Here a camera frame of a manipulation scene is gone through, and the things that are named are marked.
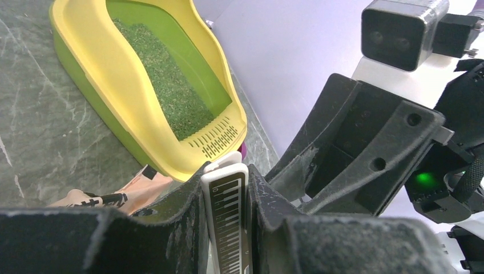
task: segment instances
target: green litter pellet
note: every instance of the green litter pellet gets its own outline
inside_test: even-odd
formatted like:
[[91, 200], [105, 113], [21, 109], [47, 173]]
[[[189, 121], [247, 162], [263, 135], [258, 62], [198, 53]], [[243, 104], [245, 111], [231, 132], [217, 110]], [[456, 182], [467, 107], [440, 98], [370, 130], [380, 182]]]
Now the green litter pellet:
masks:
[[213, 114], [188, 83], [168, 48], [143, 24], [114, 24], [140, 58], [158, 102], [178, 140], [183, 140], [214, 120]]

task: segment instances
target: camera lens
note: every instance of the camera lens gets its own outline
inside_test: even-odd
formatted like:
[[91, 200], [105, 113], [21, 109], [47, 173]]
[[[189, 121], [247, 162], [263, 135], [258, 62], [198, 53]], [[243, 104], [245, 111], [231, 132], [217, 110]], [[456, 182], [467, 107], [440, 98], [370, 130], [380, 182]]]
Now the camera lens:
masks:
[[379, 31], [373, 31], [370, 33], [370, 40], [376, 44], [379, 45], [381, 42], [383, 42], [383, 35]]
[[397, 38], [395, 39], [395, 47], [399, 51], [408, 51], [410, 49], [410, 42], [405, 38]]

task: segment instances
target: screw hole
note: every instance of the screw hole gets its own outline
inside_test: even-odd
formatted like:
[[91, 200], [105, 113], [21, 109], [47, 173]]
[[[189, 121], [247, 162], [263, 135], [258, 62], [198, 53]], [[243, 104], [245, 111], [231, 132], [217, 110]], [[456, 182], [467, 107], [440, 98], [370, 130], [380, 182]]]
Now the screw hole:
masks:
[[416, 113], [412, 113], [407, 117], [407, 123], [412, 127], [420, 124], [421, 121], [422, 121], [422, 116]]
[[370, 168], [373, 171], [382, 171], [385, 169], [385, 167], [386, 167], [386, 162], [385, 160], [383, 160], [383, 158], [374, 159], [372, 164], [370, 165]]

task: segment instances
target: green light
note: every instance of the green light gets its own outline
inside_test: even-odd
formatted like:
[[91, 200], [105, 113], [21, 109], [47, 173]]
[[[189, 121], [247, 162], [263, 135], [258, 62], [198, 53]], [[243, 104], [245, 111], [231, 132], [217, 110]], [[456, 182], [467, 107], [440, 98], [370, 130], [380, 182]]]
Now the green light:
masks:
[[438, 182], [432, 173], [420, 173], [415, 179], [423, 187], [433, 188], [438, 186]]

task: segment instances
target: gray marble floor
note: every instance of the gray marble floor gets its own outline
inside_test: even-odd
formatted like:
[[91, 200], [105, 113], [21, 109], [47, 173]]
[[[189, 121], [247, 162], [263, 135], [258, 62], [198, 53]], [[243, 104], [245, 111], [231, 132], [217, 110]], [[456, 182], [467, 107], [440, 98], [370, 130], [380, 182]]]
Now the gray marble floor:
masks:
[[[141, 168], [73, 84], [54, 52], [52, 0], [0, 0], [0, 207], [39, 207], [70, 189], [107, 194]], [[277, 161], [237, 84], [248, 117], [248, 156]]]

